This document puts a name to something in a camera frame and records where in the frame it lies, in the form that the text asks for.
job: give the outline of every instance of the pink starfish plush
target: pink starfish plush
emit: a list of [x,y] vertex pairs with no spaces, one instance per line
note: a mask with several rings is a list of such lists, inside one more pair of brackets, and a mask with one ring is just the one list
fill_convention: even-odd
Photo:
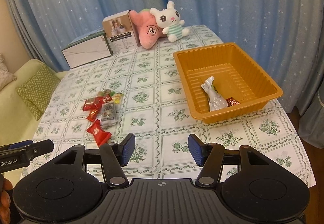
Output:
[[162,28],[158,27],[155,16],[150,14],[149,9],[143,9],[137,13],[135,10],[129,12],[131,21],[135,24],[140,38],[140,43],[145,49],[154,46],[159,37],[166,37]]

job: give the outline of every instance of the white candy wrapper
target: white candy wrapper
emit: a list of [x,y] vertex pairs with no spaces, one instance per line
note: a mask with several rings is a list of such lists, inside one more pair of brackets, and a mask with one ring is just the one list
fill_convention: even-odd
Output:
[[213,85],[214,77],[211,76],[201,85],[208,94],[209,111],[216,111],[227,107],[227,101],[221,96]]
[[117,122],[117,114],[115,110],[115,104],[113,102],[108,102],[102,105],[101,108],[101,126],[107,128],[112,126]]

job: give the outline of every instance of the metal screw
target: metal screw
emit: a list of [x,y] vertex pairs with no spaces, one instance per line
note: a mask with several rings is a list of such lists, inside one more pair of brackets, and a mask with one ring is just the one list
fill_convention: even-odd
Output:
[[208,176],[204,176],[198,179],[198,182],[201,183],[202,185],[211,185],[214,183],[214,179]]
[[121,184],[125,183],[126,180],[123,177],[115,176],[115,177],[112,177],[109,180],[109,182],[112,183],[113,185],[121,185]]

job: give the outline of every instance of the brown box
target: brown box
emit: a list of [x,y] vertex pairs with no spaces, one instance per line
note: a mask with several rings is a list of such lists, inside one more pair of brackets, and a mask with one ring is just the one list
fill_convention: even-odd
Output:
[[138,33],[129,17],[129,10],[105,17],[102,25],[113,53],[140,46]]

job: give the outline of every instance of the human hand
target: human hand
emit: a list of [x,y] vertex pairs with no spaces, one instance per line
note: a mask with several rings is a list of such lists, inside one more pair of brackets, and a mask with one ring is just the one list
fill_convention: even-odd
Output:
[[10,223],[10,197],[6,190],[12,190],[12,183],[4,178],[3,179],[3,186],[2,186],[2,193],[0,197],[1,206],[0,206],[0,220],[2,224],[9,224]]

